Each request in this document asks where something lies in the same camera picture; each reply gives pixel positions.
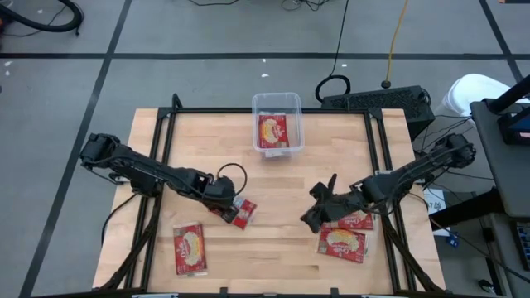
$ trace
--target wooden table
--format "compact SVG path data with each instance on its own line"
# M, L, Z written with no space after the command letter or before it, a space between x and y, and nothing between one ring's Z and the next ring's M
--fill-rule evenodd
M146 156L156 114L156 109L138 109L132 123L128 145ZM407 124L402 110L383 110L383 115L393 165L398 168L414 158ZM219 293L220 287L227 286L230 293L329 294L331 287L338 287L341 294L391 294L380 219L373 231L363 232L369 238L369 253L363 264L316 253L318 234L300 221L315 202L308 191L318 181L327 183L337 173L335 192L339 193L372 174L363 116L305 114L306 146L299 155L283 161L264 161L254 151L251 117L241 113L177 115L168 164L216 173L223 164L238 162L248 172L242 196L256 203L258 209L252 223L242 231L202 204L165 190L148 291ZM383 168L379 145L378 159ZM234 180L236 189L241 186L243 175L237 168L227 168L224 175ZM422 197L420 188L415 186L412 192ZM129 185L119 186L113 208L130 194ZM108 223L94 286L105 283L129 252L138 206L136 199ZM401 206L412 254L432 280L445 287L425 205L410 196ZM190 221L204 225L207 276L176 276L172 227ZM401 288L406 289L397 250L396 259ZM139 285L143 255L137 262L135 285Z

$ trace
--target black metal frame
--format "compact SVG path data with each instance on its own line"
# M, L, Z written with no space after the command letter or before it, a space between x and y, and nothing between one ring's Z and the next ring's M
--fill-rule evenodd
M169 118L169 123L166 131L166 140L164 143L164 149L162 153L162 160L161 162L166 164L169 160L170 150L171 150L171 144L172 144L172 138L173 138L173 132L176 125L176 117L178 113L251 113L251 108L183 108L181 101L178 99L176 94L173 94L172 99L172 106L169 108L159 108L157 113L157 122L155 124L155 130L153 133L153 139L152 139L152 148L150 151L149 156L151 158L156 158L158 147L159 147L159 141L161 137L161 128L164 120L166 118ZM393 168L392 165L392 159L390 156L390 150L388 148L388 140L387 140L387 134L384 127L383 122L383 113L380 108L369 108L369 109L355 109L355 110L338 110L338 109L323 109L323 108L303 108L302 112L305 114L359 114L363 115L364 117L364 124L366 129L366 136L368 140L369 145L369 152L370 152L370 160L372 163L373 173L375 174L376 171L379 170L379 163L378 163L378 153L375 146L375 140L373 137L373 129L372 129L372 122L371 118L374 117L378 124L378 133L381 140L381 146L383 149L383 159L385 163L385 168L387 170L391 170ZM161 200L162 200L162 193L158 195L156 198L145 198L142 197L142 201L140 202L140 207L138 210L138 216L137 216L137 222L136 227L134 231L134 239L132 241L132 245L134 246L136 243L138 243L140 236L142 235L143 226L145 224L145 219L147 217L147 205L149 203L149 200L153 200L153 213L152 217L154 216L158 222L158 219L160 217L160 206L161 206ZM402 211L400 208L399 203L395 203L393 205L395 208L395 219L396 219L396 225L397 225L397 231L399 234L400 239L405 243L405 246L408 248L407 245L407 236L405 234L405 227L404 222L402 220ZM389 228L391 228L391 223L389 220L382 221L382 229L383 233L387 231ZM149 277L151 273L151 264L152 264L152 258L154 254L154 246L157 238L157 225L154 227L155 233L152 234L152 236L149 238L146 244L146 254L145 254L145 262L142 269L142 278L141 278L141 284L139 287L133 287L133 280L134 280L134 273L136 271L136 261L132 263L127 276L125 277L124 282L124 288L123 289L100 289L96 291L91 292L80 292L80 293L69 293L69 294L63 294L63 295L52 295L52 296L40 296L40 298L62 298L62 297L131 297L132 295L141 295L141 294L149 294L147 292L148 284L149 284ZM407 296L407 297L452 297L452 298L479 298L478 296L463 296L463 295L453 295L453 294L441 294L441 293L434 293L434 292L425 292L425 291L417 291L416 288L416 282L415 277L412 273L412 270L409 268L406 262L403 262L406 277L407 277L407 285L408 290L403 290L400 287L400 281L399 281L399 275L398 275L398 266L396 264L396 258L395 258L395 252L393 243L390 240L390 238L386 235L384 235L385 239L385 249L387 253L387 259L388 259L388 270L390 279L392 282L392 289L393 294L395 296ZM228 288L221 287L219 289L219 293L178 293L178 296L180 298L182 297L212 297L212 298L225 298L225 297L265 297L270 296L269 294L263 293L263 294L229 294ZM358 298L362 297L364 295L341 295L339 293L339 289L337 288L330 288L330 294L322 294L322 295L311 295L311 294L275 294L274 297L284 297L284 298L324 298L324 297L331 297L331 298L340 298L340 297L351 297L351 298Z

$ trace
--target gray floor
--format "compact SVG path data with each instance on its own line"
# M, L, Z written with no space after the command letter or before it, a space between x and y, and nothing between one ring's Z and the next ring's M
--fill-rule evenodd
M332 0L318 12L307 6L285 12L280 0L242 0L222 7L196 7L185 0L132 0L123 30L115 36L119 38L115 53L144 55L119 56L105 53L124 4L128 7L130 0L76 2L86 15L79 37L73 32L43 32L27 38L5 36L0 41L0 138L5 140L0 146L0 235L4 239L0 243L0 292L5 297L18 296L21 291L90 103L97 100L88 131L112 133L124 142L134 110L168 105L174 92L187 107L248 107L254 94L282 91L297 92L304 107L318 107L313 90L330 73L333 60L303 59L304 55L269 59L268 53L333 53L345 3ZM487 3L511 52L530 54L530 5ZM340 52L359 55L340 59L335 73L351 79L353 92L380 88L386 71L384 53L402 4L350 1ZM12 9L48 22L61 4L15 0ZM69 17L66 11L57 22L67 22ZM24 34L31 29L13 23L7 32ZM421 85L431 94L433 108L455 80L469 73L515 83L509 57L501 50L479 0L410 0L395 51L445 55L422 59L397 55L393 62L393 86ZM72 55L52 59L46 53ZM185 55L196 53L205 55ZM248 59L212 59L208 53L257 54ZM363 56L374 53L381 55ZM150 54L182 55L162 60ZM459 54L478 55L462 60ZM110 61L108 72L101 69L104 59ZM523 75L530 74L530 60L517 60L517 66ZM94 89L98 77L104 79L101 90ZM323 93L338 94L343 88L330 83ZM433 129L446 124L436 120ZM466 136L479 143L475 131ZM476 162L463 172L490 177L481 150ZM455 191L478 193L492 185L488 180L453 175L442 176L440 182ZM90 289L99 257L100 228L113 192L111 185L75 168L33 287L34 296ZM480 240L477 228L465 231ZM469 261L473 252L443 242L438 248L448 287L461 294L481 294L473 279L461 278L468 272L476 278L487 277L479 259Z

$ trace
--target food package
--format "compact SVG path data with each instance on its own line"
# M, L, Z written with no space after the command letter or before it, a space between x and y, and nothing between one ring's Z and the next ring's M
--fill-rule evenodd
M206 274L205 238L202 224L185 223L173 228L177 276Z
M364 211L355 211L342 219L331 223L324 223L325 228L356 228L356 229L373 229L373 215L366 214Z
M363 233L343 228L322 228L318 253L362 263L368 252L368 239Z
M287 148L287 116L285 113L264 113L258 115L260 148Z
M232 224L241 229L245 229L248 223L254 216L257 205L247 199L237 197L234 199L234 205L238 207L239 212L235 219L232 220Z

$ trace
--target plastic bin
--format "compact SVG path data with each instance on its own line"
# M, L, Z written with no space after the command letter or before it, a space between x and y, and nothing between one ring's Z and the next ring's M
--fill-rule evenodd
M252 98L253 145L264 157L292 156L304 147L304 128L301 122L301 101L296 93L256 94ZM259 115L286 114L286 131L289 146L283 148L261 148L259 145Z

